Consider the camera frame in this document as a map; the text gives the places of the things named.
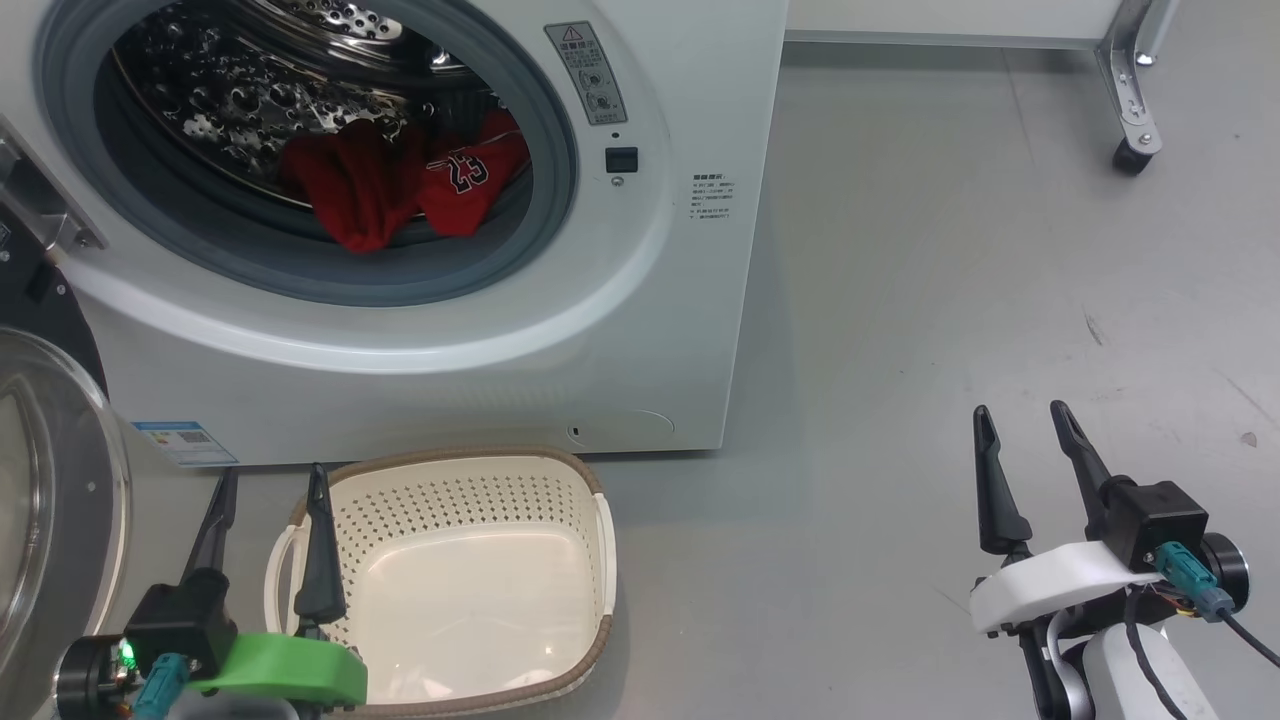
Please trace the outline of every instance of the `green led light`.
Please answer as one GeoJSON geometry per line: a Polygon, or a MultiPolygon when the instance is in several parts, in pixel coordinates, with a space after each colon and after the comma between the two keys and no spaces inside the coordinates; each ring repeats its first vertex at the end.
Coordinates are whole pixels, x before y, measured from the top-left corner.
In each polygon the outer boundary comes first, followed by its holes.
{"type": "Polygon", "coordinates": [[[120,664],[131,670],[138,666],[137,659],[133,657],[133,646],[125,639],[120,641],[120,664]]]}

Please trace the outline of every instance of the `grey floor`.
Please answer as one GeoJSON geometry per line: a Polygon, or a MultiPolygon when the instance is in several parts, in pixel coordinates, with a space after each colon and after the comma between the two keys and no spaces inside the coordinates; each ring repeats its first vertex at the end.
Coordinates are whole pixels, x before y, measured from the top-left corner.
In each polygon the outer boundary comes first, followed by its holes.
{"type": "MultiPolygon", "coordinates": [[[[614,637],[581,689],[503,720],[1032,717],[1015,643],[966,612],[998,565],[977,547],[979,402],[1033,550],[1083,539],[1060,397],[1112,471],[1176,480],[1247,550],[1242,619],[1280,644],[1280,5],[1183,8],[1144,78],[1166,149],[1137,181],[1110,172],[1088,55],[787,49],[724,448],[594,460],[614,637]]],[[[133,448],[122,609],[180,568],[212,484],[133,448]]],[[[243,483],[247,629],[302,487],[243,483]]],[[[1229,630],[1169,633],[1222,717],[1275,706],[1229,630]]]]}

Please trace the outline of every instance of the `caster wheel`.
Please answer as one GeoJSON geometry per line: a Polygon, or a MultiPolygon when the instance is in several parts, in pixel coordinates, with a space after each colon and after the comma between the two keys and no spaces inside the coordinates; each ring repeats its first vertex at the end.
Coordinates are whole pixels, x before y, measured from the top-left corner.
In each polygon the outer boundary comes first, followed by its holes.
{"type": "Polygon", "coordinates": [[[1128,140],[1121,140],[1116,154],[1111,156],[1111,167],[1126,176],[1138,177],[1147,169],[1152,158],[1153,155],[1144,155],[1134,150],[1128,140]]]}

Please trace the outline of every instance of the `stainless steel drum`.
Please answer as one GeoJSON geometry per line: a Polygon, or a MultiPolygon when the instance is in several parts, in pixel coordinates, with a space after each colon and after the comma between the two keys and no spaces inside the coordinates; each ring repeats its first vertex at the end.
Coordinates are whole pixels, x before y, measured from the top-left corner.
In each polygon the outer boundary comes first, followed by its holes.
{"type": "Polygon", "coordinates": [[[337,0],[186,0],[133,26],[116,69],[191,152],[278,200],[280,151],[302,133],[366,118],[394,141],[407,123],[477,128],[499,101],[445,49],[337,0]]]}

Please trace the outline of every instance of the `washing machine door opening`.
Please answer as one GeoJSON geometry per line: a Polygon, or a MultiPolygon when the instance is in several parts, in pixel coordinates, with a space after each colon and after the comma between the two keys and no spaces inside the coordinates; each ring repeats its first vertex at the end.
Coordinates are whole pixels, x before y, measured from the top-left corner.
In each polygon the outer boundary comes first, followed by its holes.
{"type": "Polygon", "coordinates": [[[157,252],[244,284],[352,306],[457,297],[532,260],[572,204],[563,102],[461,0],[65,0],[46,27],[40,90],[86,179],[157,252]],[[353,254],[279,173],[291,140],[357,122],[399,161],[412,138],[447,159],[504,119],[530,161],[471,237],[416,214],[384,250],[353,254]]]}

